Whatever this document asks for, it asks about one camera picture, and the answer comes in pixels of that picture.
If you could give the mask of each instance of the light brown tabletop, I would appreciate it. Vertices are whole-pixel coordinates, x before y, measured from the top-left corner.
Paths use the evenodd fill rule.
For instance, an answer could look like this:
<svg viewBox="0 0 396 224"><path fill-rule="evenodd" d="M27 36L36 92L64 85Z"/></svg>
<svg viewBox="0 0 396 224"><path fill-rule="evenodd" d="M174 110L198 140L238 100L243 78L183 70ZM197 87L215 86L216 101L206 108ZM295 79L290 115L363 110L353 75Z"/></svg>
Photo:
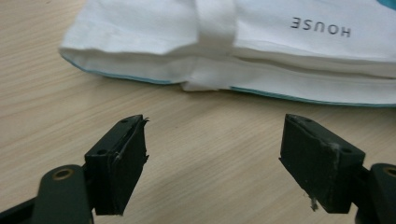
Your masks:
<svg viewBox="0 0 396 224"><path fill-rule="evenodd" d="M311 118L396 163L395 108L312 105L233 91L185 92L86 74L58 46L83 1L0 2L0 211L84 154L120 119L143 114L148 163L123 217L95 223L354 223L313 212L279 162L285 114Z"/></svg>

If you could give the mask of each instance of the wooden table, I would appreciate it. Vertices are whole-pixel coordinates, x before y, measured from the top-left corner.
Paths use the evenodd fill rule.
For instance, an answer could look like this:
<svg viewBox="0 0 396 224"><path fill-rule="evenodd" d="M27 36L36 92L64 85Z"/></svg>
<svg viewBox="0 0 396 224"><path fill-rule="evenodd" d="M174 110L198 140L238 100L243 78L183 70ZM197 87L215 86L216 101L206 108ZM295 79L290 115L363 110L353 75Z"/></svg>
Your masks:
<svg viewBox="0 0 396 224"><path fill-rule="evenodd" d="M184 92L83 73L58 54L83 1L0 2L0 211L83 155L118 120L149 117L149 161L124 217L96 223L354 223L313 212L279 162L286 113L396 163L396 110L312 105L232 91Z"/></svg>

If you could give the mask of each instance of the teal trim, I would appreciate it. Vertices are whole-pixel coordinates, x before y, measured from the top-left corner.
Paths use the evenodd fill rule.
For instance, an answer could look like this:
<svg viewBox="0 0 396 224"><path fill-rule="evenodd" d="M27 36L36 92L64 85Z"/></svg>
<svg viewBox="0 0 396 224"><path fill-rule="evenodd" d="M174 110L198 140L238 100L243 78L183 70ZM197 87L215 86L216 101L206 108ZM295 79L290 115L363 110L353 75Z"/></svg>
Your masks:
<svg viewBox="0 0 396 224"><path fill-rule="evenodd" d="M396 10L396 0L377 0L381 5Z"/></svg>
<svg viewBox="0 0 396 224"><path fill-rule="evenodd" d="M284 95L284 94L278 94L278 93L272 93L268 91L257 91L257 90L252 90L252 89L245 89L245 88L239 88L239 87L230 87L230 90L232 91L241 91L241 92L247 92L247 93L253 93L261 96L268 96L268 97L273 97L277 99L284 99L284 100L292 100L292 101L298 101L298 102L304 102L304 103L310 103L310 104L317 104L317 105L348 105L348 106L361 106L361 107L396 107L394 104L389 104L389 105L372 105L372 104L347 104L347 103L334 103L334 102L326 102L326 101L316 101L316 100L309 100L305 98L300 98L300 97L294 97L294 96L289 96L289 95Z"/></svg>
<svg viewBox="0 0 396 224"><path fill-rule="evenodd" d="M135 81L141 81L141 82L148 82L148 83L152 83L152 84L160 84L160 85L171 85L171 84L175 84L169 80L157 80L157 79L151 79L151 78L146 78L146 77L134 77L131 75L120 75L120 74L111 74L111 73L105 73L105 72L101 72L101 71L97 71L97 70L89 70L89 69L85 69L81 66L79 66L78 64L74 63L72 60L64 57L63 55L61 55L65 60L67 60L69 63L71 63L73 66L75 66L76 68L78 68L79 70L86 72L86 73L92 73L92 74L97 74L97 75L102 75L105 77L115 77L115 78L122 78L122 79L131 79L131 80L135 80Z"/></svg>

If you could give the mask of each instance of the folded fabric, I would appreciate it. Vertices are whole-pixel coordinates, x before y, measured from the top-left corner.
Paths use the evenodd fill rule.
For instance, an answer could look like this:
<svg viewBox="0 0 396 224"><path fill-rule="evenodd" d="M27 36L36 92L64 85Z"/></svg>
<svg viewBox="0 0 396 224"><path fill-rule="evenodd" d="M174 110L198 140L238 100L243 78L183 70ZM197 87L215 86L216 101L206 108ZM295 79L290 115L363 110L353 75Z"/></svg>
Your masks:
<svg viewBox="0 0 396 224"><path fill-rule="evenodd" d="M109 77L396 105L396 10L373 0L88 0L62 56Z"/></svg>

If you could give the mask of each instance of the black plastic part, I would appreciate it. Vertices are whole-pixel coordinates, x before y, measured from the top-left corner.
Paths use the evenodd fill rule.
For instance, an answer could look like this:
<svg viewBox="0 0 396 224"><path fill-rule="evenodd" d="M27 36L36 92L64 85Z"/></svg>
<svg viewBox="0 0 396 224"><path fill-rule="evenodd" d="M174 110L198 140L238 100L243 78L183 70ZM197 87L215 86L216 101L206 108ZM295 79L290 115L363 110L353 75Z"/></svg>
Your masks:
<svg viewBox="0 0 396 224"><path fill-rule="evenodd" d="M372 192L369 189L369 175L370 172L366 168L361 167L361 170L352 177L351 199L359 207L355 219L356 223L379 223L372 200Z"/></svg>
<svg viewBox="0 0 396 224"><path fill-rule="evenodd" d="M0 213L1 224L28 224L32 218L35 198Z"/></svg>
<svg viewBox="0 0 396 224"><path fill-rule="evenodd" d="M97 215L122 215L146 163L142 115L120 120L85 154L90 198Z"/></svg>
<svg viewBox="0 0 396 224"><path fill-rule="evenodd" d="M93 223L80 166L61 166L43 176L31 223Z"/></svg>
<svg viewBox="0 0 396 224"><path fill-rule="evenodd" d="M311 119L286 115L281 162L328 213L348 213L365 153Z"/></svg>
<svg viewBox="0 0 396 224"><path fill-rule="evenodd" d="M396 223L396 166L374 164L368 183L380 223Z"/></svg>

